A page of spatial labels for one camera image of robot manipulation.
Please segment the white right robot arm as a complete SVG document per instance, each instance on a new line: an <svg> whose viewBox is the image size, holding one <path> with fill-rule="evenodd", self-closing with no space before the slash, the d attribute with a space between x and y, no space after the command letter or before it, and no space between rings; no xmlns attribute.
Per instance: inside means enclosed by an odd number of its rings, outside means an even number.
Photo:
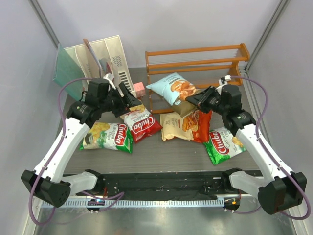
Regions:
<svg viewBox="0 0 313 235"><path fill-rule="evenodd" d="M256 120L242 109L242 94L235 85L222 85L189 96L186 100L201 111L221 115L224 127L235 136L258 165L263 178L256 178L239 169L228 171L221 180L226 193L240 189L258 199L261 208L275 214L298 206L304 199L307 179L303 173L294 173L278 157L262 136Z"/></svg>

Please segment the beige orange cassava chips bag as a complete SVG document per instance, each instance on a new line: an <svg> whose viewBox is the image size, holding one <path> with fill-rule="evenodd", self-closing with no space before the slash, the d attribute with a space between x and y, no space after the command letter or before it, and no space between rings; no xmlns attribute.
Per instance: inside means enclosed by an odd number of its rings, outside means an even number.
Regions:
<svg viewBox="0 0 313 235"><path fill-rule="evenodd" d="M178 113L160 114L162 140L174 138L198 143L209 141L210 122L213 112L195 110L181 117Z"/></svg>

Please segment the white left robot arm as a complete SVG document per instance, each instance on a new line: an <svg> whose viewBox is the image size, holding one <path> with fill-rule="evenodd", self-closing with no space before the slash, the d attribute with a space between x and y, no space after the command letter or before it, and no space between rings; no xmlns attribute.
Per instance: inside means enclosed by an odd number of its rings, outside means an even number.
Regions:
<svg viewBox="0 0 313 235"><path fill-rule="evenodd" d="M62 130L48 153L34 170L23 172L21 180L31 196L58 208L70 196L86 190L100 195L104 189L100 173L88 169L81 174L65 177L65 167L83 137L103 113L112 112L118 118L140 104L124 83L115 88L106 79L91 79L80 99L70 106L65 117L61 117Z"/></svg>

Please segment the light blue cassava chips bag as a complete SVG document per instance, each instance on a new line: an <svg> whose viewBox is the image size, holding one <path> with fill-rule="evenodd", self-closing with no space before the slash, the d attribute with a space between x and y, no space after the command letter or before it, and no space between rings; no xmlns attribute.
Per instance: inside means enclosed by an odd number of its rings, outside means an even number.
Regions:
<svg viewBox="0 0 313 235"><path fill-rule="evenodd" d="M178 113L181 117L195 110L195 105L188 102L186 98L200 92L199 89L178 73L172 73L146 87L163 97L172 107L173 111Z"/></svg>

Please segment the red Chuba chips bag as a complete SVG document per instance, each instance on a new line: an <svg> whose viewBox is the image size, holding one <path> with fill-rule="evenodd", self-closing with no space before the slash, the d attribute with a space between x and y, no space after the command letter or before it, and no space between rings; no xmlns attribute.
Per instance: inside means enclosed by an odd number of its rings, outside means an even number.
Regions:
<svg viewBox="0 0 313 235"><path fill-rule="evenodd" d="M121 119L130 129L135 143L162 130L160 123L143 104L130 108L130 111L122 115Z"/></svg>

